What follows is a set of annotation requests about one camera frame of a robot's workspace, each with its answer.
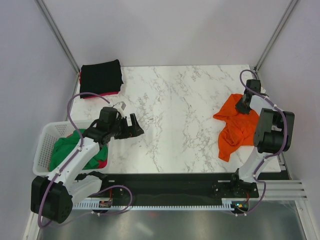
wall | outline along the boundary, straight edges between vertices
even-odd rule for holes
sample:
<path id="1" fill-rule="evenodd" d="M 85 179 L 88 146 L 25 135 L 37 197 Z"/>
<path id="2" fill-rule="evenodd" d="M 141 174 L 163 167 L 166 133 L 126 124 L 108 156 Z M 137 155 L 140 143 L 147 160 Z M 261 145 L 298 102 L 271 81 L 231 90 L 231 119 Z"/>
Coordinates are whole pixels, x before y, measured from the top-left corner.
<path id="1" fill-rule="evenodd" d="M 44 0 L 78 65 L 255 65 L 290 0 Z"/>
<path id="2" fill-rule="evenodd" d="M 75 79 L 35 2 L 0 1 L 1 239 L 22 239 L 38 138 L 45 124 L 64 120 Z"/>
<path id="3" fill-rule="evenodd" d="M 260 70 L 275 103 L 295 113 L 293 138 L 285 154 L 301 179 L 320 223 L 320 1 L 298 3 Z"/>

plastic basket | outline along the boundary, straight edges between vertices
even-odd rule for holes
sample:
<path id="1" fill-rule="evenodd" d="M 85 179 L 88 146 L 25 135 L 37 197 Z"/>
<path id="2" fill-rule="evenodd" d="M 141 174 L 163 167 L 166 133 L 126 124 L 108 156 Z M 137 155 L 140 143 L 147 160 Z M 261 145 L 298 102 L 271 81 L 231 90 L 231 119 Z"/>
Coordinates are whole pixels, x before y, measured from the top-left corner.
<path id="1" fill-rule="evenodd" d="M 92 120 L 74 121 L 74 123 L 79 129 L 87 129 L 92 123 Z M 65 138 L 72 134 L 74 130 L 75 128 L 69 121 L 52 122 L 44 126 L 33 160 L 33 173 L 35 175 L 46 176 L 49 173 L 48 167 L 54 144 L 59 138 Z M 108 165 L 104 168 L 95 169 L 95 171 L 106 173 L 107 166 Z M 92 171 L 92 169 L 82 170 L 80 174 L 90 173 Z"/>

black cloth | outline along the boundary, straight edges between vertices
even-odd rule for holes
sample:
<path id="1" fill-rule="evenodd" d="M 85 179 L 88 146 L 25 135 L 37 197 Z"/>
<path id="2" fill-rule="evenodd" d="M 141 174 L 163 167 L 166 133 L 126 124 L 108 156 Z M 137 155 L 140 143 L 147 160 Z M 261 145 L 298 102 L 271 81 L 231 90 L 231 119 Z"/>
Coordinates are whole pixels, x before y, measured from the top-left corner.
<path id="1" fill-rule="evenodd" d="M 121 85 L 124 83 L 118 59 L 105 63 L 83 65 L 80 79 L 80 93 L 90 92 L 99 95 L 120 92 Z M 80 98 L 91 96 L 85 94 Z"/>

crumpled orange fabric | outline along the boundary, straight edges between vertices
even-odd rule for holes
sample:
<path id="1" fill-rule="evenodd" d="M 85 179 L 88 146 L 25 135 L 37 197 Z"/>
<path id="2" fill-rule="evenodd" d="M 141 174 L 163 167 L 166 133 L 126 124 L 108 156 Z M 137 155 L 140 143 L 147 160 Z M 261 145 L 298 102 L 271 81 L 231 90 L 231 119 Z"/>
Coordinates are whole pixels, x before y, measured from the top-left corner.
<path id="1" fill-rule="evenodd" d="M 225 127 L 218 138 L 219 158 L 229 162 L 230 154 L 240 146 L 254 144 L 254 133 L 258 124 L 259 116 L 251 110 L 249 114 L 242 114 L 236 110 L 237 102 L 242 94 L 231 94 L 214 119 L 225 121 Z"/>

white marble table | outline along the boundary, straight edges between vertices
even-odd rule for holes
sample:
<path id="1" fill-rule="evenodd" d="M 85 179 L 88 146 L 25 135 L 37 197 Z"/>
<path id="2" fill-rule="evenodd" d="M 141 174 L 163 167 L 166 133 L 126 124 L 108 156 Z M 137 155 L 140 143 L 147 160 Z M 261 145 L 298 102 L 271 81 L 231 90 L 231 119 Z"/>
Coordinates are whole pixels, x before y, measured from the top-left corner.
<path id="1" fill-rule="evenodd" d="M 126 103 L 145 134 L 111 140 L 109 173 L 234 172 L 253 146 L 241 146 L 225 162 L 218 158 L 218 135 L 225 122 L 213 119 L 230 94 L 244 92 L 239 81 L 248 65 L 123 67 L 124 85 L 111 104 Z M 74 100 L 74 120 L 94 120 L 106 102 L 99 98 Z M 277 158 L 264 172 L 280 172 Z"/>

